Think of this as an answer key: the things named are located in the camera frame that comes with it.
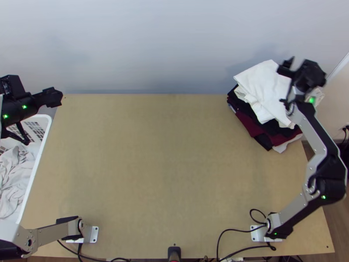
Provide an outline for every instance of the gray cloth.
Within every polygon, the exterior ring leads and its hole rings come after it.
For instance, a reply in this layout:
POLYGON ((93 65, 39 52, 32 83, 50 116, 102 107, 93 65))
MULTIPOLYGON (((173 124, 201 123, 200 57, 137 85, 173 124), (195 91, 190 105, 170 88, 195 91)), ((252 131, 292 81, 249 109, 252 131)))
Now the gray cloth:
POLYGON ((22 145, 0 156, 0 218, 10 216, 23 201, 35 157, 22 145))

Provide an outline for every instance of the laundry basket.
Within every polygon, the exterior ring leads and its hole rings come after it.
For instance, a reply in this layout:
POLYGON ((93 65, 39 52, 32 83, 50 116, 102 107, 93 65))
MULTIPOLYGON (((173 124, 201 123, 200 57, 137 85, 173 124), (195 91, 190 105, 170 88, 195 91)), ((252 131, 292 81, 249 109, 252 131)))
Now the laundry basket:
MULTIPOLYGON (((5 218, 5 220, 13 221, 16 224, 19 224, 21 222, 25 205, 27 203, 29 193, 31 190, 31 186, 33 185, 35 174, 38 169, 42 151, 45 146, 47 135, 52 124, 52 119, 50 116, 45 114, 36 114, 30 118, 27 118, 26 120, 23 120, 21 123, 24 131, 27 133, 31 141, 29 145, 25 146, 21 142, 12 138, 4 138, 0 140, 0 155, 8 149, 21 144, 35 157, 35 163, 31 171, 31 176, 29 179, 27 189, 25 191, 23 202, 20 206, 17 207, 16 211, 13 214, 5 218)), ((7 129, 22 137, 16 125, 9 126, 7 129)))

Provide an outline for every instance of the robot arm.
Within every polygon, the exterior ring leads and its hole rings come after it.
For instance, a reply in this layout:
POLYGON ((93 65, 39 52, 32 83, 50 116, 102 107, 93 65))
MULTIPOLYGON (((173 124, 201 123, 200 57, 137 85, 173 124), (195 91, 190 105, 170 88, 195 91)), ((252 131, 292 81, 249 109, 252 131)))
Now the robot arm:
POLYGON ((286 99, 281 100, 288 118, 298 124, 315 155, 307 165, 300 194, 283 210, 270 213, 266 227, 252 232, 253 241, 281 241, 292 233, 293 226, 320 206, 335 203, 346 196, 347 168, 339 150, 316 118, 312 103, 305 95, 325 84, 325 73, 317 63, 305 60, 297 71, 289 70, 293 58, 279 66, 278 73, 291 78, 286 99))
POLYGON ((56 224, 43 228, 24 229, 10 221, 0 221, 0 259, 27 258, 38 247, 56 240, 74 243, 96 243, 99 228, 90 226, 78 217, 57 219, 56 224))
MULTIPOLYGON (((21 121, 35 115, 43 105, 61 105, 63 93, 47 88, 32 95, 24 90, 19 76, 8 75, 0 78, 0 130, 1 138, 13 138, 25 145, 30 143, 22 128, 21 121), (6 128, 15 124, 23 138, 6 128)), ((24 229, 10 221, 0 219, 0 260, 27 258, 38 247, 62 239, 74 243, 96 243, 98 227, 89 226, 78 217, 57 219, 56 224, 43 228, 24 229)))

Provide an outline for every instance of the tabletop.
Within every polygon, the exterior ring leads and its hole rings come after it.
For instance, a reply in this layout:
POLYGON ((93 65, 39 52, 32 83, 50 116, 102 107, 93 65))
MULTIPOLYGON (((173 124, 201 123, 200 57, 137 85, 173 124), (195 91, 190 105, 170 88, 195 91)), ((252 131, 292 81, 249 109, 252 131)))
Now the tabletop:
MULTIPOLYGON (((79 215, 99 226, 82 251, 96 258, 166 258, 173 244, 184 258, 213 258, 223 230, 254 224, 251 208, 278 212, 300 193, 306 163, 301 141, 262 148, 224 95, 66 95, 21 224, 79 215)), ((219 256, 253 245, 227 232, 219 256)), ((334 252, 322 208, 274 246, 240 256, 334 252)), ((56 242, 35 255, 74 257, 56 242)))

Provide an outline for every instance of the folded clothes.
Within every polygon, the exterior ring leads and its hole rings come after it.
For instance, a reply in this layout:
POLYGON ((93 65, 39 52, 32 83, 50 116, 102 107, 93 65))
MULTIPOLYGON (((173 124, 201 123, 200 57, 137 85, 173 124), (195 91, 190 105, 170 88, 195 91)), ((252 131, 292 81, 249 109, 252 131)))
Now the folded clothes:
POLYGON ((300 129, 294 131, 289 137, 284 137, 281 134, 271 136, 268 133, 265 133, 260 127, 256 126, 255 123, 244 113, 239 110, 235 110, 231 104, 228 104, 231 110, 236 114, 241 123, 249 132, 250 136, 254 138, 261 146, 264 147, 267 151, 273 149, 278 153, 282 153, 286 150, 286 147, 289 143, 296 141, 302 137, 300 129))
POLYGON ((269 120, 268 122, 261 124, 258 121, 258 118, 254 111, 252 110, 250 104, 242 101, 237 97, 237 95, 234 93, 234 90, 238 87, 236 85, 229 93, 228 93, 228 99, 227 102, 235 109, 235 111, 240 110, 244 114, 248 115, 250 118, 253 119, 254 123, 259 125, 261 128, 265 130, 270 135, 277 135, 282 134, 285 137, 290 137, 293 135, 294 131, 299 129, 297 125, 295 125, 294 129, 290 128, 281 128, 279 126, 278 121, 275 119, 269 120))
MULTIPOLYGON (((239 85, 234 92, 251 105, 260 123, 276 119, 280 127, 293 129, 295 124, 288 119, 284 105, 279 101, 286 98, 291 79, 279 75, 278 66, 273 60, 267 60, 234 76, 239 85)), ((317 105, 324 95, 317 88, 309 96, 316 97, 317 105)))
POLYGON ((258 135, 264 134, 267 136, 272 143, 273 146, 281 145, 293 138, 295 138, 296 135, 301 134, 302 131, 300 129, 297 129, 291 136, 285 137, 282 134, 277 135, 270 135, 266 133, 260 126, 254 123, 254 121, 244 113, 240 112, 239 110, 236 111, 237 118, 240 120, 240 122, 244 125, 244 127, 247 129, 251 137, 256 137, 258 135))

